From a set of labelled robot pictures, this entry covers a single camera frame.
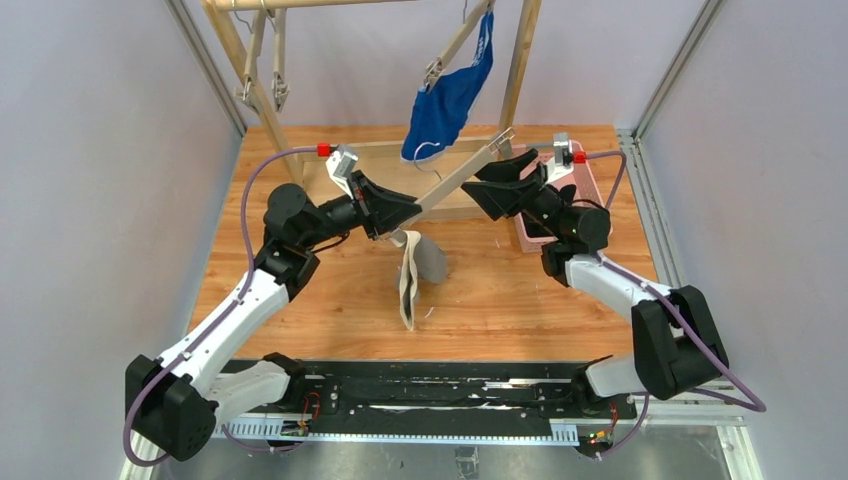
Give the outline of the beige clip hanger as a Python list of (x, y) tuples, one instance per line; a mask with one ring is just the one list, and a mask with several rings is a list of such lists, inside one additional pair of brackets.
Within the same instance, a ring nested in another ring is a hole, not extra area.
[(416, 204), (421, 211), (408, 220), (405, 220), (394, 231), (386, 235), (392, 242), (403, 242), (402, 231), (408, 229), (416, 221), (428, 214), (434, 207), (445, 200), (452, 192), (459, 189), (467, 180), (471, 179), (479, 170), (487, 164), (497, 160), (502, 146), (510, 146), (511, 139), (515, 136), (512, 126), (506, 127), (496, 136), (492, 137), (487, 144), (482, 146), (461, 165), (443, 177), (435, 186), (431, 187)]
[(287, 9), (275, 9), (273, 13), (273, 48), (274, 60), (272, 69), (272, 96), (276, 113), (281, 113), (286, 103), (290, 88), (285, 78), (286, 54), (286, 20)]
[(428, 64), (422, 87), (425, 91), (430, 90), (442, 77), (446, 67), (454, 59), (462, 45), (469, 38), (474, 29), (481, 22), (482, 17), (494, 8), (494, 0), (480, 0), (471, 10), (464, 8), (463, 22), (456, 33), (451, 37), (447, 46)]
[(261, 55), (267, 13), (258, 10), (253, 17), (250, 38), (246, 49), (246, 57), (242, 74), (241, 102), (256, 113), (260, 111), (256, 99), (255, 80), (258, 72), (258, 58)]

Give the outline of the grey underwear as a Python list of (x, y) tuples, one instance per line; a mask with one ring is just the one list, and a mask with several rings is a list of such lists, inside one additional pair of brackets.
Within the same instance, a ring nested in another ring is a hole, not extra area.
[(399, 313), (405, 327), (412, 331), (415, 328), (415, 304), (419, 299), (420, 281), (442, 284), (448, 276), (448, 260), (435, 241), (418, 231), (398, 230), (390, 240), (402, 251), (396, 278)]

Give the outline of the black underwear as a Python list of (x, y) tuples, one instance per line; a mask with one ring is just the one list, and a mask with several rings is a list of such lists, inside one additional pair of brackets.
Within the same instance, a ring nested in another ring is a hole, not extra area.
[(574, 202), (576, 194), (577, 186), (575, 184), (564, 185), (558, 191), (558, 197), (567, 206), (570, 206)]

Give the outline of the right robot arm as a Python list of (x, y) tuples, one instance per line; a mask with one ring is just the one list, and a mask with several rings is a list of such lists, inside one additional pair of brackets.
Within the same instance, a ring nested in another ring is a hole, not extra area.
[(537, 157), (530, 149), (489, 163), (461, 188), (491, 219), (520, 215), (539, 227), (552, 239), (541, 249), (546, 275), (629, 323), (631, 354), (580, 367), (571, 381), (576, 401), (591, 405), (634, 393), (667, 400), (724, 375), (729, 360), (703, 293), (650, 281), (604, 256), (609, 209), (578, 197), (573, 184), (557, 186), (590, 154), (567, 148), (544, 162)]

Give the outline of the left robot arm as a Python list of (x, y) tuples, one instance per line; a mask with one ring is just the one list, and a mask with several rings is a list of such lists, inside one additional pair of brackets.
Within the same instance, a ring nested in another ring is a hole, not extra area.
[(349, 192), (321, 205), (295, 183), (276, 187), (267, 199), (263, 245), (247, 250), (248, 267), (237, 287), (160, 356), (139, 355), (128, 365), (122, 441), (131, 462), (149, 464), (133, 451), (133, 433), (165, 457), (186, 461), (216, 428), (263, 404), (302, 394), (303, 365), (279, 353), (225, 378), (219, 374), (258, 327), (311, 280), (320, 243), (356, 228), (378, 238), (422, 211), (415, 197), (380, 187), (360, 171), (349, 182)]

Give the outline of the blue underwear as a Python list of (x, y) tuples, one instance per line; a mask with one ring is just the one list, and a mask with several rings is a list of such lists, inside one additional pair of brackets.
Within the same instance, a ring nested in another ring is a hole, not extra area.
[(482, 15), (469, 66), (443, 75), (434, 86), (417, 92), (409, 130), (400, 150), (402, 162), (432, 161), (459, 138), (494, 64), (494, 22), (493, 11)]

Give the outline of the beige empty clip hanger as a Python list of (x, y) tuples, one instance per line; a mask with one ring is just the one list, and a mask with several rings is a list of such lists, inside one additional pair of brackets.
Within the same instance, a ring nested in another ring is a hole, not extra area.
[(261, 55), (267, 13), (258, 10), (253, 17), (250, 38), (246, 49), (246, 57), (242, 74), (241, 102), (256, 113), (260, 111), (256, 99), (255, 80), (258, 72), (258, 58)]

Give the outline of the pink perforated plastic basket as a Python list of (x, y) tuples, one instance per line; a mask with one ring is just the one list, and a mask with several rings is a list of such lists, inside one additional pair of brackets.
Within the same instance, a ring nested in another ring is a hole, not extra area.
[(539, 253), (550, 242), (574, 243), (580, 248), (606, 244), (607, 229), (599, 209), (602, 198), (586, 153), (571, 143), (552, 151), (536, 150), (536, 157), (520, 170), (519, 178), (532, 178), (528, 204), (515, 217), (521, 250)]

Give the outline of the wooden clothes rack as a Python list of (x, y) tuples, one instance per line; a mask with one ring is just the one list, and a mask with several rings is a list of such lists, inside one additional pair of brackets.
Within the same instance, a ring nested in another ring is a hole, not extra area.
[[(275, 9), (286, 8), (288, 12), (296, 8), (315, 8), (317, 5), (315, 1), (205, 1), (202, 7), (242, 83), (246, 49), (255, 12), (264, 10), (267, 13), (266, 24), (273, 25)], [(512, 122), (540, 9), (541, 4), (538, 1), (525, 1), (522, 4), (496, 135), (506, 127), (513, 127)], [(276, 151), (282, 151), (288, 148), (289, 142), (275, 112), (272, 92), (266, 91), (259, 81), (258, 74), (255, 80), (255, 88), (260, 111), (256, 113), (251, 110), (258, 116), (262, 129), (271, 145)], [(447, 159), (443, 163), (449, 169), (447, 174), (487, 144), (492, 137), (458, 138), (455, 144), (449, 148)], [(398, 161), (401, 145), (401, 141), (393, 140), (361, 142), (354, 144), (353, 147), (360, 154), (360, 164), (366, 175), (376, 179), (381, 185), (387, 185), (390, 188), (400, 189), (406, 193), (417, 194), (422, 197), (440, 180), (428, 180), (424, 173), (412, 167), (401, 166)], [(510, 141), (509, 147), (501, 147), (497, 160), (503, 160), (511, 153), (512, 145)], [(481, 210), (472, 206), (469, 201), (460, 199), (456, 191), (452, 192), (422, 218), (427, 221), (436, 221), (481, 216)]]

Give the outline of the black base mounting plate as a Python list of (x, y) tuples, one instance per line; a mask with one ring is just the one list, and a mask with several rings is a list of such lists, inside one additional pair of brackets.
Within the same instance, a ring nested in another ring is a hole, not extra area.
[(628, 396), (581, 406), (572, 362), (308, 360), (303, 390), (233, 420), (239, 439), (571, 445), (637, 418)]

